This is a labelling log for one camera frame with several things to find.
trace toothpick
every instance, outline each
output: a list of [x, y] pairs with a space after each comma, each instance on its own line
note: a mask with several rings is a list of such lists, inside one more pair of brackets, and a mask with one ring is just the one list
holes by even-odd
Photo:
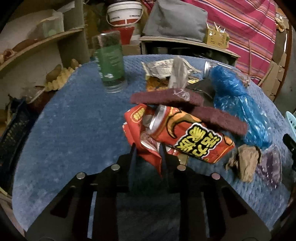
[[216, 30], [217, 30], [217, 31], [219, 31], [219, 30], [218, 30], [218, 27], [217, 27], [217, 25], [216, 25], [216, 23], [215, 23], [215, 22], [214, 22], [214, 24], [215, 24]]

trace black plastic basket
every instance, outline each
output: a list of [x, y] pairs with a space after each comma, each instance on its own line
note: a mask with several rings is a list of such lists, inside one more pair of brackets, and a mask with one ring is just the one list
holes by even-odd
[[26, 106], [25, 98], [12, 100], [13, 118], [0, 137], [0, 187], [7, 192], [11, 188], [19, 152], [35, 120]]

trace red snack bag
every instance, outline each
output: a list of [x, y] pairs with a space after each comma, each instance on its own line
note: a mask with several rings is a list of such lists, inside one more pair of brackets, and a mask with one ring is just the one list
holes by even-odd
[[155, 111], [147, 133], [158, 142], [209, 163], [217, 162], [234, 148], [228, 136], [208, 129], [199, 118], [164, 105]]
[[[126, 122], [123, 124], [122, 128], [126, 138], [130, 145], [136, 144], [138, 154], [147, 162], [156, 167], [158, 173], [161, 173], [161, 156], [159, 154], [160, 143], [155, 141], [146, 132], [146, 127], [143, 125], [143, 116], [145, 114], [146, 118], [152, 118], [155, 111], [145, 105], [139, 104], [125, 114]], [[173, 148], [167, 147], [167, 152], [169, 154], [177, 156], [180, 152], [174, 150]]]

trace blue plastic bag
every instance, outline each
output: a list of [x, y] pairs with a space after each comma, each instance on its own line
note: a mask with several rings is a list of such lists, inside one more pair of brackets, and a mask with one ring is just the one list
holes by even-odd
[[241, 80], [223, 66], [211, 68], [209, 78], [216, 91], [214, 106], [237, 116], [249, 125], [243, 141], [247, 145], [266, 149], [272, 144], [272, 133], [265, 111], [247, 93]]

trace purple plastic bag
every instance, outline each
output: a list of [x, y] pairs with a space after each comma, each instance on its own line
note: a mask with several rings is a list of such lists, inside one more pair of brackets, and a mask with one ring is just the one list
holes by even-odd
[[257, 165], [255, 172], [270, 187], [277, 188], [281, 183], [281, 157], [277, 146], [272, 145], [262, 153], [261, 163]]

